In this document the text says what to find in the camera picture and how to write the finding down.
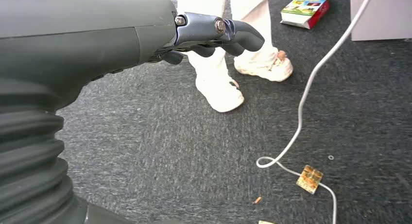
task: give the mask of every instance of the dirty shoe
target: dirty shoe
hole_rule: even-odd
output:
[[[197,76],[197,89],[206,97],[210,106],[218,112],[228,112],[240,106],[244,97],[238,83],[229,75]]]
[[[269,81],[282,82],[293,72],[291,61],[284,51],[273,48],[273,53],[267,59],[254,59],[252,61],[235,60],[235,68],[242,74],[259,76]]]

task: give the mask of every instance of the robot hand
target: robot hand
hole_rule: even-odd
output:
[[[238,56],[244,50],[258,51],[264,38],[249,24],[242,21],[195,13],[182,13],[175,18],[176,40],[172,46],[164,47],[150,59],[150,63],[165,60],[179,64],[183,55],[179,52],[194,51],[209,57],[216,47]]]

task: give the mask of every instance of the white cabinet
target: white cabinet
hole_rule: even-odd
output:
[[[363,0],[350,0],[351,17]],[[412,38],[412,0],[371,0],[352,32],[352,40]]]

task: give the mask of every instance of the cardboard box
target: cardboard box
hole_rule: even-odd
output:
[[[329,0],[293,0],[281,11],[280,23],[311,29],[329,7]]]

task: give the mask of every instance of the white pants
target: white pants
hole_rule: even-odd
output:
[[[193,12],[221,17],[225,0],[178,0],[179,12]],[[268,0],[230,0],[232,19],[249,23],[265,38],[263,47],[258,52],[245,51],[235,58],[236,64],[259,64],[259,67],[271,66],[277,49],[272,46],[271,19]],[[201,57],[195,52],[188,52],[189,62],[196,69],[197,76],[227,75],[224,59],[225,51],[217,48],[211,57]]]

